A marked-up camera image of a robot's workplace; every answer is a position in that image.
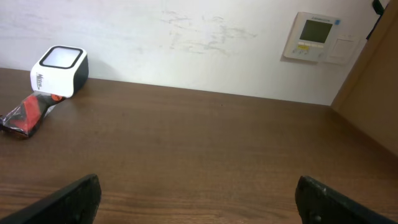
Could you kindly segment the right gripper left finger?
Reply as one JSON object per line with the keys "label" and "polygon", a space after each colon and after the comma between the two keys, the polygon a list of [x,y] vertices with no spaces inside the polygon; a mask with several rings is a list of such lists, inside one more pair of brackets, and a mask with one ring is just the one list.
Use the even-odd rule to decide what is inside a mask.
{"label": "right gripper left finger", "polygon": [[1,219],[1,224],[92,224],[101,201],[101,186],[90,174]]}

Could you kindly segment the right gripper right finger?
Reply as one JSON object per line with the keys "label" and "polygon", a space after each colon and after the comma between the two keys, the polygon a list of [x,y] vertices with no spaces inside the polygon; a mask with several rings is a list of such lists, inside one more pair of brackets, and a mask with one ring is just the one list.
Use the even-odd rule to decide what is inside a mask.
{"label": "right gripper right finger", "polygon": [[397,224],[310,176],[301,176],[295,203],[303,223]]}

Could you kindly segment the black red snack wrapper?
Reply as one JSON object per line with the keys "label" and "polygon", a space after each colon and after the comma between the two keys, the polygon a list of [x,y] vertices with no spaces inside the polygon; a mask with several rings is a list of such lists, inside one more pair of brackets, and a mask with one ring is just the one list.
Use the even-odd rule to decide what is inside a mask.
{"label": "black red snack wrapper", "polygon": [[1,116],[1,130],[21,138],[30,138],[52,109],[66,99],[64,96],[35,91],[11,112]]}

